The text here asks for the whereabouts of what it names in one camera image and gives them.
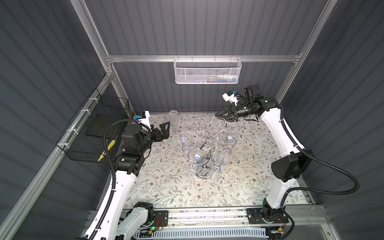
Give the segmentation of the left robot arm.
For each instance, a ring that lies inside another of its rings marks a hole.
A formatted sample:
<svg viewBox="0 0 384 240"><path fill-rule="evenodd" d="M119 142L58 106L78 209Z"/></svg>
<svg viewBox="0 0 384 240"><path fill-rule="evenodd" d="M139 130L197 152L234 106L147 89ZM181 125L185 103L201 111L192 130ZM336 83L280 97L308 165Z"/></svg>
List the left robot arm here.
<svg viewBox="0 0 384 240"><path fill-rule="evenodd" d="M112 160L110 152L105 158L111 168L111 182L94 221L86 230L83 240L130 240L137 230L154 219L153 204L138 203L129 215L120 220L125 201L145 162L145 152L154 142L162 142L170 136L170 123L155 128L137 120L119 120L125 123L122 133L122 151Z"/></svg>

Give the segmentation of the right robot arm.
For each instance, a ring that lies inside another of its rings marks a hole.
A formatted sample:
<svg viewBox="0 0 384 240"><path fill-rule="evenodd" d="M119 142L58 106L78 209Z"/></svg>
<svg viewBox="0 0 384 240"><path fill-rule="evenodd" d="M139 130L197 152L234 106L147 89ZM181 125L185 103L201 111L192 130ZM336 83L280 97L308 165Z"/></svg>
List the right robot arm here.
<svg viewBox="0 0 384 240"><path fill-rule="evenodd" d="M266 223L274 223L284 216L284 203L296 179L308 168L311 158L300 152L303 145L297 140L282 117L283 108L274 97L265 97L259 85L244 89L244 95L228 91L222 95L228 106L215 114L227 122L256 115L268 127L280 151L281 158L271 164L275 176L262 209L256 215Z"/></svg>

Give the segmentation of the clear champagne flute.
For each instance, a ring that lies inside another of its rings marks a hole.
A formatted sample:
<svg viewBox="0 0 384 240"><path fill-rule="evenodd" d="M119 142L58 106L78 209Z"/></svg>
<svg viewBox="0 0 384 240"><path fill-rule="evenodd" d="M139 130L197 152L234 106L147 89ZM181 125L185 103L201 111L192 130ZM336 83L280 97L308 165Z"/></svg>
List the clear champagne flute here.
<svg viewBox="0 0 384 240"><path fill-rule="evenodd" d="M178 135L178 123L179 123L179 114L177 110L170 110L169 111L169 118L170 118L170 124L171 124L171 131L170 134L172 136Z"/></svg>
<svg viewBox="0 0 384 240"><path fill-rule="evenodd" d="M202 118L197 118L194 120L194 125L198 128L202 127L205 125L205 121Z"/></svg>

